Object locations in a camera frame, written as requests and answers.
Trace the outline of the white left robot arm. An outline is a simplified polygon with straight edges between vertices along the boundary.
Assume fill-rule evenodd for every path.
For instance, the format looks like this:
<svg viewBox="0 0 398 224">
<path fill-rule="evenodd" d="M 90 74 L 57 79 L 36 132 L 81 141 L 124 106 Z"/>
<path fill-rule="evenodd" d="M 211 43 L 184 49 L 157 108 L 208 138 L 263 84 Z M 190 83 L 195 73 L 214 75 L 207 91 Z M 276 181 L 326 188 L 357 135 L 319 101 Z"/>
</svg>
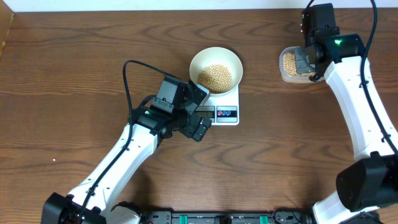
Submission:
<svg viewBox="0 0 398 224">
<path fill-rule="evenodd" d="M 140 105 L 112 150 L 96 169 L 68 195 L 53 193 L 44 203 L 42 223 L 117 223 L 114 203 L 139 166 L 163 139 L 179 131 L 199 142 L 211 120 L 194 112 L 157 111 Z"/>
</svg>

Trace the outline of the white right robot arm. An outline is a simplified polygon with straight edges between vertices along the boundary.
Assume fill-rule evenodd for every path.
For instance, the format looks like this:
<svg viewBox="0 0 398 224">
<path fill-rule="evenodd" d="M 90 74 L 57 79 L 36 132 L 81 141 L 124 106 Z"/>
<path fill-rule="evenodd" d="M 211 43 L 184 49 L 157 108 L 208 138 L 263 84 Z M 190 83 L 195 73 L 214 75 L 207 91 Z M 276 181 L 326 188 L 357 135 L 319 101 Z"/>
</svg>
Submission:
<svg viewBox="0 0 398 224">
<path fill-rule="evenodd" d="M 306 34 L 305 53 L 332 89 L 352 140 L 354 164 L 336 190 L 312 207 L 314 223 L 343 223 L 397 203 L 397 130 L 373 83 L 366 48 L 357 34 Z"/>
</svg>

